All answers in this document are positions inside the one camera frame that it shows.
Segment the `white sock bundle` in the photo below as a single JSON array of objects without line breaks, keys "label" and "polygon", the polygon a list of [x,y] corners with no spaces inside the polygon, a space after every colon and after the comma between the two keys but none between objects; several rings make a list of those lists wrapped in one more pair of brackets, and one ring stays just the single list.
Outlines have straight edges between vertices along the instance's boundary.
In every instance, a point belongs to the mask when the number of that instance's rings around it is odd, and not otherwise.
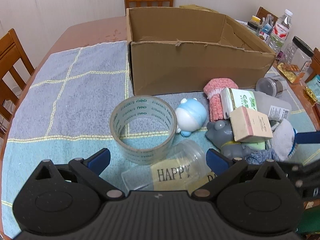
[{"label": "white sock bundle", "polygon": [[268,148],[274,150],[278,160],[289,160],[295,151],[296,130],[286,119],[281,120],[281,122],[272,122],[271,130],[273,138],[268,141]]}]

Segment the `blue knitted sock roll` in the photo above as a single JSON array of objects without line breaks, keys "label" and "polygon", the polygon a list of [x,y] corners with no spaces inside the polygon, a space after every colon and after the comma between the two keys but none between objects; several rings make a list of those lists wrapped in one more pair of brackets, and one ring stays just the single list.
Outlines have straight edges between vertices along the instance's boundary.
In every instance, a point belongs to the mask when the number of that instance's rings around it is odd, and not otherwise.
[{"label": "blue knitted sock roll", "polygon": [[274,149],[271,149],[271,148],[267,150],[253,151],[252,153],[250,153],[245,157],[245,160],[252,165],[261,165],[265,161],[267,161],[267,159],[280,161]]}]

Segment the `pink rectangular box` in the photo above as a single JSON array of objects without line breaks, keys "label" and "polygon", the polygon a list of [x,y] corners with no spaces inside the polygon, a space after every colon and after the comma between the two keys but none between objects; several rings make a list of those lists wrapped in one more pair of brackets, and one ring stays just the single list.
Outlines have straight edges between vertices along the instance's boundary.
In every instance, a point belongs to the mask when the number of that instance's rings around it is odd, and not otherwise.
[{"label": "pink rectangular box", "polygon": [[244,106],[229,114],[236,142],[264,142],[273,138],[268,116]]}]

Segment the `clear plastic cup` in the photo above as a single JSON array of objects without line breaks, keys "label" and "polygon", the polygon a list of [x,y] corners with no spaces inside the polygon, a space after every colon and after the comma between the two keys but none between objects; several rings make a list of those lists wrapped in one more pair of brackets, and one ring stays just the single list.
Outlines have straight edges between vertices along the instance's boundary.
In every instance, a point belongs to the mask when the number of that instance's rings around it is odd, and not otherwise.
[{"label": "clear plastic cup", "polygon": [[193,140],[183,140],[170,149],[167,159],[135,166],[121,177],[127,191],[179,191],[209,172],[203,149]]}]

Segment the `clear packing tape roll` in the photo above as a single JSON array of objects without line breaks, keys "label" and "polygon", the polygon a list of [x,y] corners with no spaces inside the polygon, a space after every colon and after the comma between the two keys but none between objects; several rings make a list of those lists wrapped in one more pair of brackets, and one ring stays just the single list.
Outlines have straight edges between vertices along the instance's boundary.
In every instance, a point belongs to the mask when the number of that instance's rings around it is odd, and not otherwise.
[{"label": "clear packing tape roll", "polygon": [[177,118],[172,107],[155,96],[133,96],[110,117],[110,132],[127,160],[148,165],[167,155],[175,137]]}]

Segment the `translucent white plastic bottle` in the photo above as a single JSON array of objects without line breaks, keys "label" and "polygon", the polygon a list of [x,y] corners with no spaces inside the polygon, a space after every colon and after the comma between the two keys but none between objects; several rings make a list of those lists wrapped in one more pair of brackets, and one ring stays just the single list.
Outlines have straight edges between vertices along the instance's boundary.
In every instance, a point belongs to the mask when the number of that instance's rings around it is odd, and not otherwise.
[{"label": "translucent white plastic bottle", "polygon": [[253,91],[253,94],[257,103],[257,111],[266,114],[269,120],[281,122],[288,119],[292,110],[288,102],[259,91]]}]

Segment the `small grey lidded jar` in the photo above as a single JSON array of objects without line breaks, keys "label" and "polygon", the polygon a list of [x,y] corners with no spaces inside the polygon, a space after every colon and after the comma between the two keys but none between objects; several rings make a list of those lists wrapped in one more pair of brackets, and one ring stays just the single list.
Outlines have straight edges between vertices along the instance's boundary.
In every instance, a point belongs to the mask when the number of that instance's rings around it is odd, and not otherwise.
[{"label": "small grey lidded jar", "polygon": [[284,91],[284,89],[285,86],[281,80],[270,77],[260,78],[255,85],[256,91],[273,97],[277,97],[278,94],[281,94]]}]

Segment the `grey rubber animal toy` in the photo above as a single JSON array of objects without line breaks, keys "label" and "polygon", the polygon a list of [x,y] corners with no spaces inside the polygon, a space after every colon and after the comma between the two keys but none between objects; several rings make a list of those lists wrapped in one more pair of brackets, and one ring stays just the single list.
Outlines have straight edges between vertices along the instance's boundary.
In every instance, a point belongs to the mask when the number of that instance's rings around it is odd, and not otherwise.
[{"label": "grey rubber animal toy", "polygon": [[229,120],[208,122],[205,136],[220,153],[229,159],[245,158],[253,153],[253,149],[234,140],[234,134]]}]

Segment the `wooden chair at right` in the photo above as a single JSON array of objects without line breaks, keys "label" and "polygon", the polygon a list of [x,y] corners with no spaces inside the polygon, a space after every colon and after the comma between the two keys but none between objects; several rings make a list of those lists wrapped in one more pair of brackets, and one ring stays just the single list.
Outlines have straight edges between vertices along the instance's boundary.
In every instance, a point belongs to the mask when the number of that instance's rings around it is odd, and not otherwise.
[{"label": "wooden chair at right", "polygon": [[305,82],[311,81],[316,75],[319,75],[319,72],[320,72],[320,52],[317,48],[315,48],[313,52],[314,54],[312,57],[312,62],[310,64],[310,68],[312,72],[308,76]]}]

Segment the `black lidded clear jar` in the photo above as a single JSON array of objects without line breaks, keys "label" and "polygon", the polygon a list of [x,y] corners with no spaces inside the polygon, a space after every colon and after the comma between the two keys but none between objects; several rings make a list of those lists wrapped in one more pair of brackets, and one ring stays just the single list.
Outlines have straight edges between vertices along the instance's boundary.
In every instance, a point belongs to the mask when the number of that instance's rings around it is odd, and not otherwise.
[{"label": "black lidded clear jar", "polygon": [[313,50],[299,37],[294,36],[281,57],[285,68],[295,74],[305,73],[312,62]]}]

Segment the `blue grey checked cloth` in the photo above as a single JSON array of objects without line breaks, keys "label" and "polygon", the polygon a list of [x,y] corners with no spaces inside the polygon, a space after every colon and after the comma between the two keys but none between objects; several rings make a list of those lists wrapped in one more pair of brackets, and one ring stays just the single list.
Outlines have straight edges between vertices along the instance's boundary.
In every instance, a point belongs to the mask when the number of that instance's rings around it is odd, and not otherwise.
[{"label": "blue grey checked cloth", "polygon": [[132,95],[124,41],[50,55],[13,118],[5,147],[1,204],[8,237],[20,232],[13,202],[44,159],[66,164],[108,148],[111,161],[101,177],[126,190],[121,175],[133,163],[121,155],[109,122],[113,110]]}]

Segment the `green white tissue pack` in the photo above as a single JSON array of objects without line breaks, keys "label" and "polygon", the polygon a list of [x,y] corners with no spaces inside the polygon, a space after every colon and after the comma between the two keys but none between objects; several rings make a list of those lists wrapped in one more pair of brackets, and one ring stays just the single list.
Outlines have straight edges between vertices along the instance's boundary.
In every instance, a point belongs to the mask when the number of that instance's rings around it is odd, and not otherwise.
[{"label": "green white tissue pack", "polygon": [[222,112],[224,119],[229,119],[229,114],[239,107],[246,107],[257,111],[257,103],[252,91],[225,88],[220,92]]}]

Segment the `blue white plush toy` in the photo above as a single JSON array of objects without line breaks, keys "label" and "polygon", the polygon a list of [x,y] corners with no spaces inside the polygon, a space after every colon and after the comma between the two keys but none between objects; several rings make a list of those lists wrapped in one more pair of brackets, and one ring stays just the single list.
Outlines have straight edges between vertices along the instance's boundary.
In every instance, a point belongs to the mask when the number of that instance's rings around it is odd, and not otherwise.
[{"label": "blue white plush toy", "polygon": [[175,110],[177,126],[176,133],[189,137],[200,129],[207,119],[207,111],[197,98],[183,98]]}]

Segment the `clear water bottle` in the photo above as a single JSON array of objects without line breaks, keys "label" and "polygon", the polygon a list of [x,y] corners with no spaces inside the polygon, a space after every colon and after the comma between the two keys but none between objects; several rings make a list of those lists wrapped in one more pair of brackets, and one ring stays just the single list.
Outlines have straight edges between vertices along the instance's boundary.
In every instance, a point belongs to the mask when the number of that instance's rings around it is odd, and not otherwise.
[{"label": "clear water bottle", "polygon": [[285,9],[284,14],[275,22],[272,32],[267,40],[268,46],[278,54],[283,47],[291,28],[293,13]]}]

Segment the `pink knitted sock roll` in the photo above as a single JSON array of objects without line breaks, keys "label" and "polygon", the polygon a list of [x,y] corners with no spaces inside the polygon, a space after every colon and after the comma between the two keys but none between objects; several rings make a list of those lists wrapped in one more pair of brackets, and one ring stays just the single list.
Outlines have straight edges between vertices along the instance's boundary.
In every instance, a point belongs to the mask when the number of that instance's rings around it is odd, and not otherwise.
[{"label": "pink knitted sock roll", "polygon": [[231,79],[217,78],[211,79],[203,88],[203,91],[209,100],[209,114],[211,122],[223,119],[220,93],[223,89],[230,87],[231,84]]}]

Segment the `blue snack packet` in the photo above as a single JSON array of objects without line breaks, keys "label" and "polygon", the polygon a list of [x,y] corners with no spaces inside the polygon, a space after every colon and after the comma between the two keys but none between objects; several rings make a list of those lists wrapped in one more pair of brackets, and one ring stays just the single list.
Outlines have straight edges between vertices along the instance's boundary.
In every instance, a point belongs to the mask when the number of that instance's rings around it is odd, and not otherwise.
[{"label": "blue snack packet", "polygon": [[264,42],[267,42],[267,39],[269,38],[270,33],[272,33],[272,29],[273,27],[269,23],[265,24],[262,27],[262,29],[259,31],[258,37],[262,39]]}]

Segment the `yellow lidded jar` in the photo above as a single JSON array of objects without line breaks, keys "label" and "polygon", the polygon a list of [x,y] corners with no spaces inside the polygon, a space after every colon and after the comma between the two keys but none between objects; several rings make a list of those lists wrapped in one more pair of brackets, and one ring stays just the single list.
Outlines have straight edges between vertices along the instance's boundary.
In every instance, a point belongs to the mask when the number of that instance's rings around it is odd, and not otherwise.
[{"label": "yellow lidded jar", "polygon": [[251,19],[247,22],[248,28],[255,32],[257,31],[259,24],[260,18],[258,18],[257,16],[252,16]]}]

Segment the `wooden chair far right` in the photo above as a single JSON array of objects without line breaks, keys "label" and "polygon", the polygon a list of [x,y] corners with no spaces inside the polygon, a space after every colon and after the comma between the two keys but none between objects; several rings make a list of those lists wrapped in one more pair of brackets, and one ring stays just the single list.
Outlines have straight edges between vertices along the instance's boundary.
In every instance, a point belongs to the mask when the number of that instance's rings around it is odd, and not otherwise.
[{"label": "wooden chair far right", "polygon": [[263,7],[259,7],[257,13],[256,13],[256,17],[260,18],[260,23],[263,22],[263,18],[267,18],[268,15],[271,15],[273,17],[273,25],[275,24],[275,22],[277,21],[278,17],[274,14],[272,14],[271,12],[269,12],[268,10],[264,9]]}]

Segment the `wooden chair at left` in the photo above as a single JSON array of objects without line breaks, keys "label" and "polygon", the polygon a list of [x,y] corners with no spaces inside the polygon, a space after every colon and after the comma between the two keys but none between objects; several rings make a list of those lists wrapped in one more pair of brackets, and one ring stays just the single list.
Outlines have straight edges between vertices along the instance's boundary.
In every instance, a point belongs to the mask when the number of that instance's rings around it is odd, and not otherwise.
[{"label": "wooden chair at left", "polygon": [[[1,38],[1,117],[9,122],[9,126],[12,125],[15,113],[31,85],[31,80],[25,82],[15,69],[14,65],[18,61],[22,61],[29,77],[33,78],[35,76],[35,68],[23,49],[15,29],[12,28]],[[10,74],[21,89],[22,94],[20,97],[17,97],[13,90],[4,82],[3,78],[6,74]],[[15,106],[13,112],[10,112],[3,106],[5,101],[13,103]]]}]

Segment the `brown cardboard box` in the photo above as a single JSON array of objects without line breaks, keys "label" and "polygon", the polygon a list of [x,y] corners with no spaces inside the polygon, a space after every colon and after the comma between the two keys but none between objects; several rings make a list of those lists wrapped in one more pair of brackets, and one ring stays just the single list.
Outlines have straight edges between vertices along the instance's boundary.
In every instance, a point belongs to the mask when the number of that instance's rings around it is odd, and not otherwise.
[{"label": "brown cardboard box", "polygon": [[130,8],[126,22],[135,95],[198,92],[223,77],[252,88],[276,58],[247,27],[217,12]]}]

